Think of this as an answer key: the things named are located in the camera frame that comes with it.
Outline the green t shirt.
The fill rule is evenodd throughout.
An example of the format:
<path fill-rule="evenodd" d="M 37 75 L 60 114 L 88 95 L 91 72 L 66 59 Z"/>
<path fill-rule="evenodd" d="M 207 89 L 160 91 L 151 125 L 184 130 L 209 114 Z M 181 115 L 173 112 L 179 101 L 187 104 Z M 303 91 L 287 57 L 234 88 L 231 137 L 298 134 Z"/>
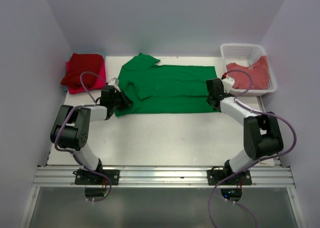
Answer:
<path fill-rule="evenodd" d="M 118 86 L 133 104 L 116 110 L 117 117 L 213 112 L 207 102 L 206 81 L 217 77 L 214 66 L 159 63 L 159 59 L 140 53 L 121 67 Z"/>

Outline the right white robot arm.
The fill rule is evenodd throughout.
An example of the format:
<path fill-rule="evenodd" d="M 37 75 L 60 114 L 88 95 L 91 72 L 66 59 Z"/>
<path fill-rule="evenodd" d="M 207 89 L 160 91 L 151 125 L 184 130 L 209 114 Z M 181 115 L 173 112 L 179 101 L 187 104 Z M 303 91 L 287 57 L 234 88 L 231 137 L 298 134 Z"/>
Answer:
<path fill-rule="evenodd" d="M 252 165 L 261 158 L 281 152 L 284 148 L 279 123 L 272 113 L 260 114 L 245 106 L 229 93 L 233 84 L 231 78 L 214 78 L 206 81 L 208 104 L 233 118 L 243 127 L 243 149 L 224 163 L 222 169 L 213 167 L 209 177 L 227 184 L 235 184 L 240 178 L 240 170 Z"/>

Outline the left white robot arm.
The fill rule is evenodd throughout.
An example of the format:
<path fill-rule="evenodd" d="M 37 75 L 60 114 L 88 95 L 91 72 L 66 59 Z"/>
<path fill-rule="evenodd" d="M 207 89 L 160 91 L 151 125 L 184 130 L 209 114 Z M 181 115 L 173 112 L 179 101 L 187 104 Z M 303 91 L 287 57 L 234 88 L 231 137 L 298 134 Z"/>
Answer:
<path fill-rule="evenodd" d="M 80 168 L 87 171 L 86 178 L 92 184 L 101 183 L 104 178 L 102 162 L 88 145 L 90 124 L 106 121 L 115 111 L 125 110 L 133 103 L 122 89 L 106 85 L 94 104 L 62 105 L 50 132 L 54 149 L 71 154 Z"/>

